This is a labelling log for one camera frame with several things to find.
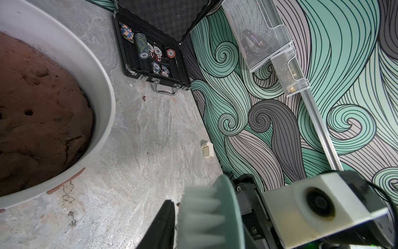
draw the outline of wall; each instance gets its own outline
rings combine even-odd
[[[398,3],[276,0],[340,160],[398,204]],[[261,190],[329,169],[299,94],[247,69],[222,8],[183,42],[192,91],[224,171]]]

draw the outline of black briefcase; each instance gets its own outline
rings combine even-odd
[[[153,83],[155,92],[161,94],[175,95],[178,89],[189,90],[191,82],[181,52],[181,42],[218,2],[219,0],[116,1],[117,10],[113,13],[113,22],[126,76]],[[143,33],[152,48],[156,46],[161,53],[156,48],[157,53],[150,52],[150,56],[141,59],[134,39],[123,37],[123,24],[133,34]],[[174,91],[160,91],[157,89],[159,84],[170,86]]]

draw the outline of concrete floor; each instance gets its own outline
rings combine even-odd
[[[111,13],[84,0],[30,0],[98,57],[116,95],[116,118],[98,158],[52,195],[0,214],[1,248],[135,248],[165,199],[222,174],[204,159],[209,137],[189,91],[159,95],[123,75]]]

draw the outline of white bowl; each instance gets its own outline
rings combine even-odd
[[[95,128],[87,152],[61,174],[31,188],[0,197],[0,209],[33,199],[67,181],[96,156],[111,131],[115,95],[101,63],[68,28],[24,0],[0,0],[0,31],[35,47],[73,74],[95,113]]]

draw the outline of metal rail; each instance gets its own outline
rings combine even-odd
[[[310,115],[311,121],[314,124],[314,128],[318,134],[319,140],[321,141],[325,155],[328,158],[330,167],[333,170],[343,171],[343,166],[341,165],[336,149],[334,149],[332,140],[330,139],[329,131],[322,119],[311,89],[304,90],[300,92],[300,94],[305,103],[308,114]]]

